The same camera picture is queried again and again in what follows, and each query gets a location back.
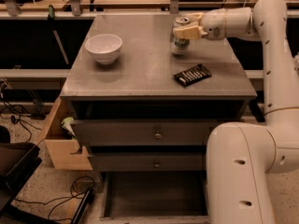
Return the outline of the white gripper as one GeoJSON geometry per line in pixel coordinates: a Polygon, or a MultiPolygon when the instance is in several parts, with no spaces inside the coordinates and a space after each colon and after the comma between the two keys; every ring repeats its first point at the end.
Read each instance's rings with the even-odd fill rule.
{"type": "Polygon", "coordinates": [[[204,36],[219,40],[225,37],[250,39],[253,36],[252,15],[249,7],[232,9],[214,9],[204,15],[203,12],[187,13],[186,16],[198,25],[173,29],[179,39],[195,40],[204,36]]]}

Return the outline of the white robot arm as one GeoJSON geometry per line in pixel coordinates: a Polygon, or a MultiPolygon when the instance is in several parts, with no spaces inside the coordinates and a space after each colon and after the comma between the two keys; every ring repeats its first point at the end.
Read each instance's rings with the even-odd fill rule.
{"type": "Polygon", "coordinates": [[[266,174],[299,166],[299,74],[289,47],[284,0],[254,7],[193,13],[174,29],[178,38],[261,40],[263,125],[227,122],[213,130],[206,148],[210,224],[276,224],[266,174]]]}

